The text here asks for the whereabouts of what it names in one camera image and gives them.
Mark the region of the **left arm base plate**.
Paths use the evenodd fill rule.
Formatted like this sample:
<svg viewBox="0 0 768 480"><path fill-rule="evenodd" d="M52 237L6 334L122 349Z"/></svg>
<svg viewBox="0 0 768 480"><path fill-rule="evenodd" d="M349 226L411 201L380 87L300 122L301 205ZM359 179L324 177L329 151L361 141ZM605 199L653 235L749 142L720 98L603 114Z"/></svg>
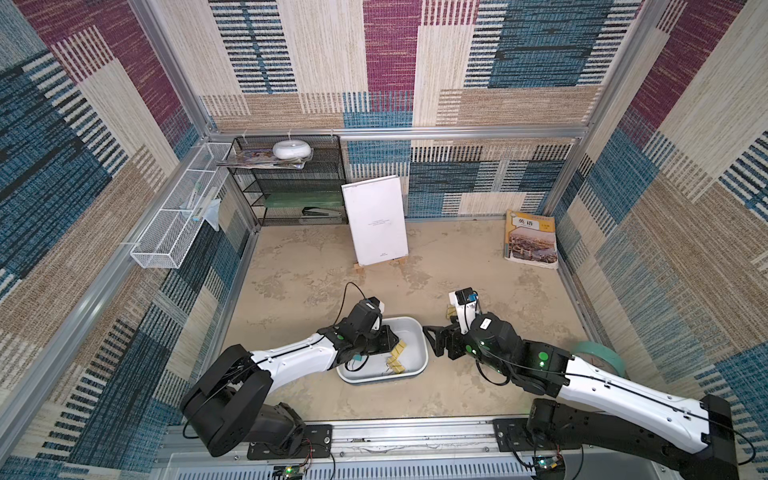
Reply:
<svg viewBox="0 0 768 480"><path fill-rule="evenodd" d="M247 459L266 460L302 460L305 458L325 459L331 456L333 426L331 424L309 424L299 436L294 435L281 446L251 442Z"/></svg>

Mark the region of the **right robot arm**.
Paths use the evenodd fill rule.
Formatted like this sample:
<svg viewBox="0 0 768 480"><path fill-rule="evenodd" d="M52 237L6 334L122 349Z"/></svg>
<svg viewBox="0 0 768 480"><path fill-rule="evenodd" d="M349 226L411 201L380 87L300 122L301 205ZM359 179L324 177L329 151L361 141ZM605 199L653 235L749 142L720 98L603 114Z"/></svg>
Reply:
<svg viewBox="0 0 768 480"><path fill-rule="evenodd" d="M467 328L422 329L435 355L470 356L536 395L523 440L531 448L594 445L673 469L684 479L736 479L730 404L674 396L608 373L564 349L527 340L492 313Z"/></svg>

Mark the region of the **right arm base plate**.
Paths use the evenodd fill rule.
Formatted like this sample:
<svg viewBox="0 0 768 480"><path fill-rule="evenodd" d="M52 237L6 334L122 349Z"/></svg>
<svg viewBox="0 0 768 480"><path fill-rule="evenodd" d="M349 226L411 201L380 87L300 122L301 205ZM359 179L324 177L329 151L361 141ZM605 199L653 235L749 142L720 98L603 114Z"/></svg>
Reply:
<svg viewBox="0 0 768 480"><path fill-rule="evenodd" d="M546 452L578 450L582 443L567 438L561 424L533 421L523 417L504 417L492 420L496 443L500 452Z"/></svg>

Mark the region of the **white plastic storage box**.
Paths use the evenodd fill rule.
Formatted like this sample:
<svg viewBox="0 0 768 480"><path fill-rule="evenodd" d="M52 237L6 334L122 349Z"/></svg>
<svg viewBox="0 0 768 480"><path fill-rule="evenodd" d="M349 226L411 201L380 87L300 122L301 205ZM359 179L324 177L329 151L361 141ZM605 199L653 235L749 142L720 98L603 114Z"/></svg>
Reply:
<svg viewBox="0 0 768 480"><path fill-rule="evenodd" d="M356 356L336 369L346 383L363 385L401 380L423 373L429 363L428 343L422 325L412 317L385 319L399 343L392 351L372 357Z"/></svg>

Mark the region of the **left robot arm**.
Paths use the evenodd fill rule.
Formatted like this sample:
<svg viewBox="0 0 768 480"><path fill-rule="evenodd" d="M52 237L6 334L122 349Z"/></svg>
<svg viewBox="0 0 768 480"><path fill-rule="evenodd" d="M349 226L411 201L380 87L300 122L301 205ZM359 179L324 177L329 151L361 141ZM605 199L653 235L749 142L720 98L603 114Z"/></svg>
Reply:
<svg viewBox="0 0 768 480"><path fill-rule="evenodd" d="M290 406L267 405L277 388L333 370L357 356L385 354L399 338L383 323L384 303L360 300L337 324L310 337L265 351L236 344L225 349L182 397L180 411L213 457L243 442L292 457L303 448L306 424Z"/></svg>

